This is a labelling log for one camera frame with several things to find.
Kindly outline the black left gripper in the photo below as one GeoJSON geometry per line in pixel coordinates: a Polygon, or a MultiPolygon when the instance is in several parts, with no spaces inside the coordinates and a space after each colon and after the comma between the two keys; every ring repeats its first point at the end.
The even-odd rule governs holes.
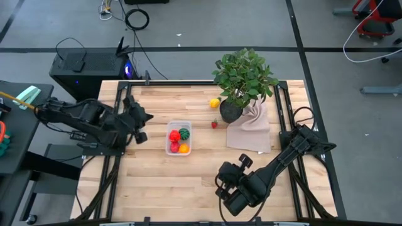
{"type": "Polygon", "coordinates": [[[132,95],[126,97],[123,104],[122,120],[132,131],[140,131],[146,122],[154,118],[154,115],[145,112],[145,109],[134,100],[132,95]]]}

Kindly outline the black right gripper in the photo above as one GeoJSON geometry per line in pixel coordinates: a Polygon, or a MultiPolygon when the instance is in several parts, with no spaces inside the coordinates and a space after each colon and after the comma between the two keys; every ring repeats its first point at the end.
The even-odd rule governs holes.
{"type": "Polygon", "coordinates": [[[239,180],[245,176],[245,168],[250,168],[253,164],[252,159],[246,154],[241,154],[239,161],[241,162],[240,166],[225,161],[219,168],[215,177],[215,185],[217,186],[215,194],[219,198],[229,198],[231,195],[229,190],[235,188],[239,184],[239,180]]]}

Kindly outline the clear plastic tupperware container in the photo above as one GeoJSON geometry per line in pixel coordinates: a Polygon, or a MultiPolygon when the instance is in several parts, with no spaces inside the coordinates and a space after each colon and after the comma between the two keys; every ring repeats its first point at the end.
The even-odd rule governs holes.
{"type": "Polygon", "coordinates": [[[188,156],[192,151],[192,134],[193,134],[193,132],[192,132],[192,124],[191,124],[190,121],[170,121],[167,124],[167,133],[166,133],[166,139],[165,139],[166,140],[165,153],[167,155],[170,155],[170,156],[188,156]],[[180,143],[180,145],[181,144],[189,145],[190,146],[190,151],[188,153],[185,153],[185,154],[180,154],[179,152],[171,153],[170,152],[170,143],[171,143],[171,141],[169,141],[169,138],[168,138],[169,133],[170,133],[171,130],[179,130],[181,128],[188,129],[190,131],[190,137],[186,141],[179,140],[179,143],[180,143]]]}

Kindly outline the beige cloth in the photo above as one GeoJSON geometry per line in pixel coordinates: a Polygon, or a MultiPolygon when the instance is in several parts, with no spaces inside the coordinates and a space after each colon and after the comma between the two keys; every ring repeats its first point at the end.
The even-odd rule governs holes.
{"type": "Polygon", "coordinates": [[[243,109],[240,118],[228,125],[226,145],[258,153],[271,152],[268,109],[260,97],[243,109]]]}

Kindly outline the black computer tower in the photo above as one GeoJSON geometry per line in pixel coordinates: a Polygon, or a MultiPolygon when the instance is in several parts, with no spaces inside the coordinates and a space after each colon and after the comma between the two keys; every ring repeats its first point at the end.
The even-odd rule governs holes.
{"type": "Polygon", "coordinates": [[[55,48],[56,56],[49,75],[76,101],[98,98],[105,80],[138,79],[137,71],[129,59],[129,50],[120,39],[115,48],[55,48]],[[85,65],[81,72],[72,71],[77,60],[85,65]]]}

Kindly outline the green plant in black pot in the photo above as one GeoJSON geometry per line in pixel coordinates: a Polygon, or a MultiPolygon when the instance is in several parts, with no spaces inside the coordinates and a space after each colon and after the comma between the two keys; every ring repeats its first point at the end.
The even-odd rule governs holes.
{"type": "Polygon", "coordinates": [[[214,84],[222,89],[219,112],[224,122],[238,120],[246,107],[263,103],[273,95],[271,87],[279,84],[266,59],[252,48],[226,53],[215,62],[214,84]]]}

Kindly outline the mint green stapler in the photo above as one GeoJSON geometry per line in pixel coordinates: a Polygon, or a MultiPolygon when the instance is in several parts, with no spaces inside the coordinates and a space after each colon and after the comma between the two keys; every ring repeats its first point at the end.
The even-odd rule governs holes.
{"type": "Polygon", "coordinates": [[[16,98],[18,100],[21,100],[22,102],[31,104],[32,101],[34,101],[39,96],[40,93],[41,89],[31,85],[27,89],[22,91],[22,93],[20,93],[16,98]]]}

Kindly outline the black side desk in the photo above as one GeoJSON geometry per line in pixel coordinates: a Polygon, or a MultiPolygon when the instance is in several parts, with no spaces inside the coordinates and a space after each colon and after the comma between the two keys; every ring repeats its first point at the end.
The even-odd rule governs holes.
{"type": "Polygon", "coordinates": [[[4,104],[11,108],[11,112],[3,113],[0,120],[11,133],[11,143],[0,157],[0,226],[10,226],[32,178],[47,176],[55,179],[51,184],[60,191],[67,183],[78,183],[80,169],[29,152],[39,121],[33,113],[21,110],[11,99],[5,97],[4,104]]]}

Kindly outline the green and orange desk items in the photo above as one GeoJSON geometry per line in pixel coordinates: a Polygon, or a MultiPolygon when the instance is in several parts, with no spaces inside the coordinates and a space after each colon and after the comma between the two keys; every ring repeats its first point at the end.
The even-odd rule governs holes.
{"type": "Polygon", "coordinates": [[[11,131],[3,121],[0,121],[0,158],[3,157],[11,143],[11,131]]]}

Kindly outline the grey floor beam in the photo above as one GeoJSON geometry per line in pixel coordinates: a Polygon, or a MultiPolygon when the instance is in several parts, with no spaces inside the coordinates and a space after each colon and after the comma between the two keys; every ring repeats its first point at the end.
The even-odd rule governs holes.
{"type": "Polygon", "coordinates": [[[402,85],[397,86],[367,86],[360,89],[362,94],[393,94],[402,95],[402,85]]]}

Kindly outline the red wheeled cart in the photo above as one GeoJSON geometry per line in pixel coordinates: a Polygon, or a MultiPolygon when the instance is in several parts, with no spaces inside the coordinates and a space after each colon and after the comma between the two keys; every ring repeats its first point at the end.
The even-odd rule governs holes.
{"type": "Polygon", "coordinates": [[[357,32],[362,38],[390,36],[395,32],[393,23],[402,19],[399,0],[357,0],[352,7],[355,19],[360,19],[357,32]]]}

